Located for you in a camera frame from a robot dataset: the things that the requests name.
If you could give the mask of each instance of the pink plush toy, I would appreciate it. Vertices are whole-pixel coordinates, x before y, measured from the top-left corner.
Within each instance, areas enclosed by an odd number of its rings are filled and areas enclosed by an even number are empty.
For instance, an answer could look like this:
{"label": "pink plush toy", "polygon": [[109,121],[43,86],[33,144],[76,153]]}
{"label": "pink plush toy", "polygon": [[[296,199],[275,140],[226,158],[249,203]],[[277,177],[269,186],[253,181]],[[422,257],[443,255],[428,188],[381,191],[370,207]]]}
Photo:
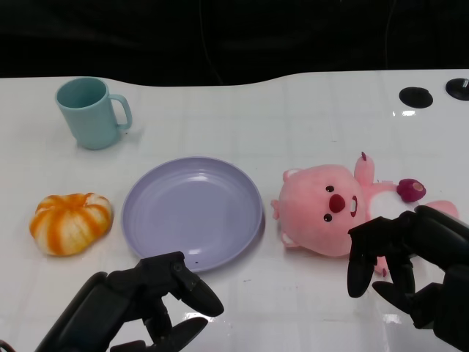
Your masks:
{"label": "pink plush toy", "polygon": [[[321,165],[293,169],[284,173],[284,186],[273,200],[273,218],[281,221],[281,240],[285,247],[306,247],[330,257],[350,252],[348,231],[378,216],[395,219],[418,205],[426,190],[416,180],[373,183],[373,160],[362,153],[355,165],[355,176],[340,165]],[[448,201],[426,204],[458,217]],[[376,270],[387,273],[384,257]]]}

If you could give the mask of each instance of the plush toy nose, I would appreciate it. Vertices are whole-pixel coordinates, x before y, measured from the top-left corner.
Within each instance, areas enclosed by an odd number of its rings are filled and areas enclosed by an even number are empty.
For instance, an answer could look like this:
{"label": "plush toy nose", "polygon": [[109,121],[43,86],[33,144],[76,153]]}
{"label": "plush toy nose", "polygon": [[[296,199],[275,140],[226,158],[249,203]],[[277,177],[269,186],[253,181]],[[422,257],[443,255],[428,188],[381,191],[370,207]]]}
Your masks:
{"label": "plush toy nose", "polygon": [[329,209],[333,213],[340,213],[345,208],[345,200],[338,194],[334,194],[329,199]]}

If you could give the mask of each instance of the mug handle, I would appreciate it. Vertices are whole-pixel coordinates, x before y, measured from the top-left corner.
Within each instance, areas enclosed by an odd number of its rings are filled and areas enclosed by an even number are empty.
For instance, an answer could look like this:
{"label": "mug handle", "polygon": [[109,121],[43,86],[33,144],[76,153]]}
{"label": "mug handle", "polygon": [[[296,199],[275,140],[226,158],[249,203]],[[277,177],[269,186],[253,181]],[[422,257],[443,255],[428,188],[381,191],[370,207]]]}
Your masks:
{"label": "mug handle", "polygon": [[118,100],[122,104],[122,107],[124,108],[125,116],[127,117],[127,123],[123,125],[117,124],[117,128],[120,130],[128,130],[132,125],[132,112],[130,112],[130,107],[129,107],[129,103],[127,102],[127,99],[125,99],[120,94],[110,94],[109,99]]}

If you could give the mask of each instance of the black round knob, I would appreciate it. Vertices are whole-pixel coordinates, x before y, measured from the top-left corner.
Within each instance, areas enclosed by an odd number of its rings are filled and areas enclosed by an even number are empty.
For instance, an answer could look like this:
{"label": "black round knob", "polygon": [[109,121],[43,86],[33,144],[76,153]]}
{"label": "black round knob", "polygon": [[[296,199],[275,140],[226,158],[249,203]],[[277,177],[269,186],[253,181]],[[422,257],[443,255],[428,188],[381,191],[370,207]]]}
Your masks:
{"label": "black round knob", "polygon": [[454,99],[469,101],[469,79],[456,78],[446,84],[446,92]]}
{"label": "black round knob", "polygon": [[428,108],[433,104],[433,97],[428,90],[419,87],[408,87],[401,90],[399,99],[414,109]]}

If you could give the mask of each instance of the plate rim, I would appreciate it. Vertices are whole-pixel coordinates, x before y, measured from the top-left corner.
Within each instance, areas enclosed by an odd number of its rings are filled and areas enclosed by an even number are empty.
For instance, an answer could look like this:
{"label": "plate rim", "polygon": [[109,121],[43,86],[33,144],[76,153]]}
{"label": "plate rim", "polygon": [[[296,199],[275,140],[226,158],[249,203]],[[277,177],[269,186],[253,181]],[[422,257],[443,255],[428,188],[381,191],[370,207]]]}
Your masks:
{"label": "plate rim", "polygon": [[256,186],[256,183],[254,183],[254,181],[248,176],[248,174],[246,174],[242,169],[240,169],[239,167],[237,167],[236,165],[232,164],[232,163],[229,163],[228,161],[224,161],[224,160],[221,160],[221,159],[218,159],[218,158],[211,158],[211,157],[208,157],[208,156],[185,156],[185,157],[181,157],[181,158],[176,158],[176,159],[172,159],[170,161],[166,161],[160,165],[157,165],[155,167],[153,167],[151,170],[145,172],[145,174],[143,174],[132,186],[132,188],[129,190],[129,192],[127,193],[127,195],[125,196],[125,200],[124,200],[124,203],[122,204],[122,210],[121,210],[121,214],[120,214],[120,226],[121,226],[121,229],[122,229],[122,234],[124,236],[124,239],[125,239],[125,243],[129,246],[130,249],[132,249],[132,252],[140,259],[143,259],[145,258],[145,256],[141,255],[141,253],[139,253],[139,251],[131,244],[129,243],[129,240],[128,240],[128,237],[126,236],[125,234],[125,227],[124,227],[124,213],[125,213],[125,207],[128,203],[128,198],[129,196],[132,194],[133,190],[136,188],[136,186],[150,173],[154,172],[156,169],[159,169],[167,164],[172,164],[172,163],[175,163],[177,161],[184,161],[184,160],[188,160],[188,159],[204,159],[204,160],[210,160],[210,161],[216,161],[216,162],[219,162],[219,163],[222,163],[222,164],[226,164],[230,167],[233,167],[234,169],[236,169],[238,172],[240,172],[244,177],[246,177],[248,179],[248,181],[251,183],[251,185],[254,187],[254,190],[256,191],[256,195],[257,195],[257,199],[259,201],[259,214],[260,214],[260,217],[257,221],[257,224],[256,224],[256,230],[254,231],[254,233],[250,236],[249,240],[246,241],[246,243],[242,246],[242,248],[235,252],[233,255],[231,256],[228,256],[226,259],[224,260],[221,260],[220,262],[216,263],[216,264],[212,264],[212,265],[209,265],[209,266],[205,266],[205,267],[202,267],[202,268],[189,268],[189,270],[191,270],[192,272],[194,273],[200,273],[200,272],[203,272],[203,271],[209,271],[209,270],[213,270],[215,268],[218,268],[224,264],[227,264],[228,262],[232,261],[233,259],[235,259],[237,256],[239,256],[241,253],[243,253],[246,248],[252,243],[252,241],[256,238],[256,236],[259,235],[259,232],[260,232],[260,229],[261,229],[261,226],[262,226],[262,219],[264,218],[264,205],[262,204],[262,197],[261,197],[261,194],[259,192],[259,189],[257,188]]}

